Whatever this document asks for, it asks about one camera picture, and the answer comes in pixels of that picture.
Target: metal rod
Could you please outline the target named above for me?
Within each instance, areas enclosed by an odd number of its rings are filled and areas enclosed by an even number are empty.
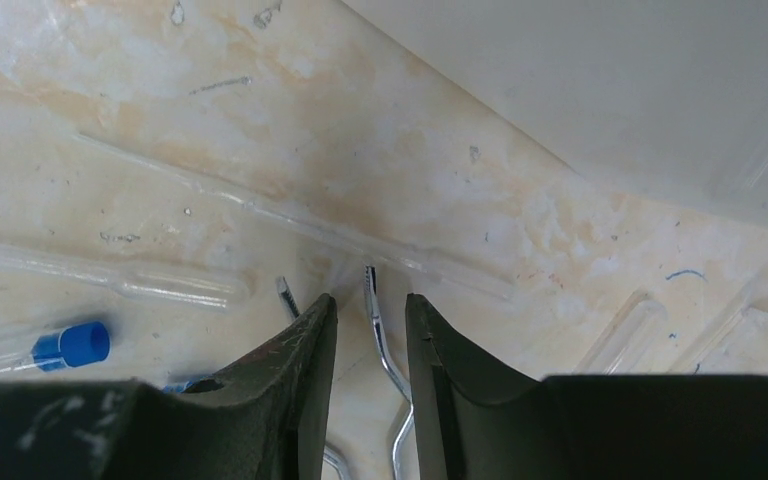
[[[295,322],[299,315],[301,315],[301,312],[299,311],[298,304],[296,304],[296,299],[293,298],[293,292],[290,291],[290,286],[287,285],[287,279],[283,276],[278,277],[275,280],[275,286],[278,289],[278,298],[281,299],[281,305],[284,306],[290,323]],[[322,454],[322,459],[337,471],[337,476],[340,480],[352,480],[349,462],[346,461],[346,457],[340,453],[340,450],[328,442],[328,440],[325,441],[325,452]]]
[[[390,355],[390,349],[387,346],[387,336],[384,333],[384,326],[381,321],[381,310],[378,306],[378,283],[375,276],[375,267],[367,265],[364,271],[364,289],[363,294],[366,300],[366,316],[372,324],[372,333],[375,335],[375,346],[378,349],[378,356],[381,359],[381,365],[390,381],[399,389],[399,392],[405,397],[410,405],[405,419],[402,421],[399,431],[393,438],[390,449],[390,462],[393,467],[393,478],[402,479],[402,461],[401,452],[408,434],[413,428],[413,402],[411,400],[410,382],[402,375],[399,367],[393,362]]]

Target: stained surface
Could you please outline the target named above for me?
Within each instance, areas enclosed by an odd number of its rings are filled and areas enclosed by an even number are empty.
[[[285,275],[300,308],[322,291],[341,308],[329,438],[358,478],[388,474],[403,408],[364,318],[360,259],[75,132],[515,281],[503,304],[379,269],[403,367],[411,290],[535,378],[573,370],[638,290],[668,315],[640,369],[669,368],[723,312],[768,312],[768,231],[600,190],[342,3],[181,1],[180,24],[176,5],[0,2],[0,240],[230,270],[254,292],[222,315],[0,272],[0,335],[86,314],[111,323],[109,360],[63,376],[165,384],[213,372],[284,328],[273,281]],[[704,279],[673,276],[688,269]],[[414,462],[408,453],[415,475]]]

